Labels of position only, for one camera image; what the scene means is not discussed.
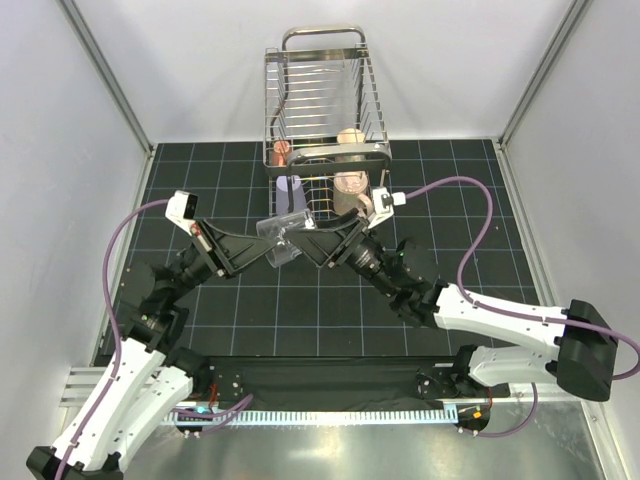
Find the clear glass tumbler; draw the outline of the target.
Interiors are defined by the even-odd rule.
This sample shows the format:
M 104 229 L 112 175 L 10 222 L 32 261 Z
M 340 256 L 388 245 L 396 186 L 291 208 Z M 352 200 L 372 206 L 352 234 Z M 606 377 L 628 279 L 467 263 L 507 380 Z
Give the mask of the clear glass tumbler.
M 279 268 L 301 254 L 301 251 L 285 237 L 289 230 L 314 228 L 315 220 L 309 209 L 273 216 L 256 223 L 259 236 L 276 241 L 276 246 L 266 255 L 273 268 Z

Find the lilac plastic cup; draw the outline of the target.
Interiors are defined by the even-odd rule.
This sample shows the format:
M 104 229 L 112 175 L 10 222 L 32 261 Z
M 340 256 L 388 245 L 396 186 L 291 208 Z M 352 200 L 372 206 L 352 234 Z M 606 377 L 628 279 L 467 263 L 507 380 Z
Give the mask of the lilac plastic cup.
M 305 208 L 306 198 L 300 177 L 279 176 L 276 179 L 276 214 L 285 215 Z

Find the tan mug lilac inside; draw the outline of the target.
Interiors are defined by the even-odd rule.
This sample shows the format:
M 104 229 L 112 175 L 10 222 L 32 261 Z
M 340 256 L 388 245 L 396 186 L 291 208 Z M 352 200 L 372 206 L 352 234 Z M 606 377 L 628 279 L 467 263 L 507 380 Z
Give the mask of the tan mug lilac inside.
M 334 177 L 333 206 L 338 215 L 352 209 L 361 210 L 365 216 L 373 212 L 373 202 L 368 194 L 369 178 L 365 171 L 339 172 Z

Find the pink ceramic mug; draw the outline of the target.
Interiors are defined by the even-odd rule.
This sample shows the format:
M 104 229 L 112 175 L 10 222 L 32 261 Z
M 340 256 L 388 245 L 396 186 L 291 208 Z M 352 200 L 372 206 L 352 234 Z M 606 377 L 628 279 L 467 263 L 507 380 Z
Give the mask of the pink ceramic mug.
M 275 141 L 272 145 L 270 165 L 274 167 L 286 166 L 290 152 L 291 144 L 287 140 Z

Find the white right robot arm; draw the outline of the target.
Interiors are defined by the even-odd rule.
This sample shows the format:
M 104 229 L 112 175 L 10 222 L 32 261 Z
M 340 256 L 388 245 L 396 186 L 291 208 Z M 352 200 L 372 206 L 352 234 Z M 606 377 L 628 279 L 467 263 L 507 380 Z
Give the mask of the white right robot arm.
M 495 349 L 460 348 L 450 383 L 462 396 L 503 383 L 554 383 L 595 402 L 611 396 L 618 342 L 589 302 L 544 307 L 474 294 L 443 280 L 421 242 L 408 237 L 386 249 L 355 212 L 319 227 L 288 229 L 284 239 L 318 267 L 349 266 L 407 324 L 502 341 Z

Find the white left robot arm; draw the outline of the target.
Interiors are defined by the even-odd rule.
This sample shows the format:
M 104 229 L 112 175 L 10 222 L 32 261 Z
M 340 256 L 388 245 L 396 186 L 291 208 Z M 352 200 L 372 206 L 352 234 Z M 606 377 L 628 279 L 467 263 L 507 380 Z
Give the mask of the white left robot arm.
M 210 362 L 179 346 L 189 311 L 178 301 L 213 276 L 232 278 L 276 245 L 209 220 L 190 221 L 191 245 L 167 265 L 138 264 L 121 300 L 130 307 L 114 323 L 114 353 L 73 421 L 50 446 L 26 460 L 37 479 L 121 479 L 161 421 L 212 385 Z

